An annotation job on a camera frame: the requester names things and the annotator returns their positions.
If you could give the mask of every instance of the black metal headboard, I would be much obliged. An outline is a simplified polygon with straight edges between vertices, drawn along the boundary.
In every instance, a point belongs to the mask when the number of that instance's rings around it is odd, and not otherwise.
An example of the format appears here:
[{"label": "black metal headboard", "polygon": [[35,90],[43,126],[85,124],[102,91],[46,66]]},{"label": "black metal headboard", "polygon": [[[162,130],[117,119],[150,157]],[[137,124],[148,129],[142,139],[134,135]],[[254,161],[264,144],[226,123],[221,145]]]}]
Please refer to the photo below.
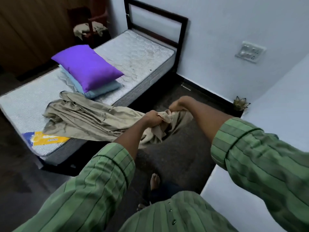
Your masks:
[{"label": "black metal headboard", "polygon": [[[127,17],[127,24],[128,24],[128,29],[136,29],[140,32],[143,32],[161,42],[164,42],[170,46],[175,47],[176,50],[176,57],[175,57],[175,63],[172,67],[172,71],[176,72],[177,71],[177,67],[179,64],[179,59],[180,59],[180,54],[181,54],[181,50],[182,50],[182,45],[183,45],[183,39],[184,39],[184,35],[186,33],[186,28],[187,28],[187,23],[188,23],[188,18],[183,17],[181,15],[177,15],[171,12],[168,12],[166,10],[145,4],[143,2],[137,1],[137,0],[124,0],[125,2],[125,9],[126,9],[126,17]],[[181,29],[180,29],[180,35],[179,35],[179,40],[178,42],[172,41],[168,38],[165,38],[164,36],[161,36],[159,34],[156,34],[148,29],[145,29],[141,26],[138,26],[134,23],[132,23],[131,18],[130,18],[130,8],[129,5],[134,5],[137,6],[139,8],[145,9],[147,11],[150,11],[152,13],[161,15],[163,17],[166,17],[167,19],[172,19],[174,21],[177,21],[179,23],[181,23]]]}]

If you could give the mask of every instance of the purple pillow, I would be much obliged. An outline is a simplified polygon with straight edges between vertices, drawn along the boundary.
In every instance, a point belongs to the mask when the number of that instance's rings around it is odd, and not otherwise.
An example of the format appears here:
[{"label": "purple pillow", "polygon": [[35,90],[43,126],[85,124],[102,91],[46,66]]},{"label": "purple pillow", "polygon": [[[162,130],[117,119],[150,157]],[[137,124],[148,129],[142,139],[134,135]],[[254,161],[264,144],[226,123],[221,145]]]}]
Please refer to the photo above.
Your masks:
[{"label": "purple pillow", "polygon": [[52,57],[61,64],[82,86],[84,93],[102,87],[123,76],[123,73],[106,62],[88,45],[67,48]]}]

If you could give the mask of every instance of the chair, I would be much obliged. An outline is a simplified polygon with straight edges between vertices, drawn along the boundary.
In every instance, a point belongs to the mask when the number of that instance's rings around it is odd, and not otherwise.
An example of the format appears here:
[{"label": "chair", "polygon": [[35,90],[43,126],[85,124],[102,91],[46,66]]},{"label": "chair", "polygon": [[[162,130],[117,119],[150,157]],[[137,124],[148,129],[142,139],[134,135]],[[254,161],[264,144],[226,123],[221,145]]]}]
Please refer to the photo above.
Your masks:
[{"label": "chair", "polygon": [[105,2],[106,0],[90,0],[90,9],[84,6],[67,10],[72,28],[82,23],[88,23],[89,25],[90,31],[86,35],[82,35],[83,40],[75,37],[76,44],[88,44],[91,48],[95,48],[111,39],[108,30],[104,31],[103,36],[100,37],[92,28],[93,21],[102,23],[105,27],[107,26],[108,14]]}]

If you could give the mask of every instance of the single bed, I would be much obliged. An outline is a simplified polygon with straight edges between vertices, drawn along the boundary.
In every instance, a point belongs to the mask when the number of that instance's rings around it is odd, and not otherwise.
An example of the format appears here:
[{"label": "single bed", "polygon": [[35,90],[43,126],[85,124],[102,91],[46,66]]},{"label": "single bed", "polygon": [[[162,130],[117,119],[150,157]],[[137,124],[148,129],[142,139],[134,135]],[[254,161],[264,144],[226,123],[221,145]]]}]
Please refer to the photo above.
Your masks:
[{"label": "single bed", "polygon": [[[181,23],[179,41],[173,42],[131,22],[129,5],[138,6]],[[95,52],[124,73],[117,81],[122,87],[97,97],[95,101],[115,106],[128,106],[151,85],[170,71],[176,71],[187,18],[135,0],[125,0],[128,30],[97,47]],[[151,40],[158,39],[162,44]],[[4,94],[0,108],[24,140],[26,132],[42,131],[48,119],[42,114],[49,102],[59,99],[61,91],[76,89],[60,68]],[[71,138],[65,143],[28,147],[45,163],[58,165],[77,151],[86,140]]]}]

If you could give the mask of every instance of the small metal ornament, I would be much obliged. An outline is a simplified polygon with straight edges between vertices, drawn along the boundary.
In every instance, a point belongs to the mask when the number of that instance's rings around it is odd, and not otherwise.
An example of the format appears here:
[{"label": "small metal ornament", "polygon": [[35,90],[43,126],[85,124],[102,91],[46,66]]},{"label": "small metal ornament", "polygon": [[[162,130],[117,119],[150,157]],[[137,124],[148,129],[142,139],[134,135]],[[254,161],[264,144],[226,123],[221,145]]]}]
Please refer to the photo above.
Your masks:
[{"label": "small metal ornament", "polygon": [[243,111],[245,110],[251,103],[247,103],[247,99],[246,98],[242,98],[240,99],[238,96],[236,97],[236,99],[233,102],[234,105],[234,110],[236,111]]}]

